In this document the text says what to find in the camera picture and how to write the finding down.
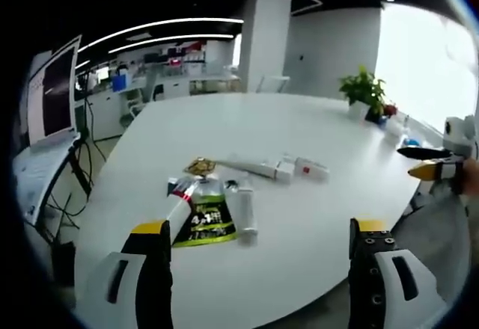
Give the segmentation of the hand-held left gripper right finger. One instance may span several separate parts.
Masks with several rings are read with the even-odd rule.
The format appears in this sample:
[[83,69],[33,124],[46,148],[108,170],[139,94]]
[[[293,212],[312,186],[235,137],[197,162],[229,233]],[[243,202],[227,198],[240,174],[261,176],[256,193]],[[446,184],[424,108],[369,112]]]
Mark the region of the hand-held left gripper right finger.
[[447,304],[436,277],[381,221],[350,219],[349,328],[433,328]]

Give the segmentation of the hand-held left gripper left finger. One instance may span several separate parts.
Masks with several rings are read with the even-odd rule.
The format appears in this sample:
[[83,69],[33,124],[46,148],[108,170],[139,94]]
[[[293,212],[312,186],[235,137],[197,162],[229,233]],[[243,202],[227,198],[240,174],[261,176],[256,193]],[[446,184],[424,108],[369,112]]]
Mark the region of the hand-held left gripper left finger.
[[172,328],[167,220],[139,224],[88,276],[76,315],[86,328]]

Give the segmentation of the person's right hand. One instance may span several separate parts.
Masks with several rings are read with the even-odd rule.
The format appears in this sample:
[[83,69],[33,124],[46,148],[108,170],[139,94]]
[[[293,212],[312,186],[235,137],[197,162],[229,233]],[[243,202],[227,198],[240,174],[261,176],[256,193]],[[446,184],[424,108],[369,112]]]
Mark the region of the person's right hand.
[[470,197],[477,197],[479,194],[479,165],[474,159],[467,159],[463,162],[464,180],[463,193]]

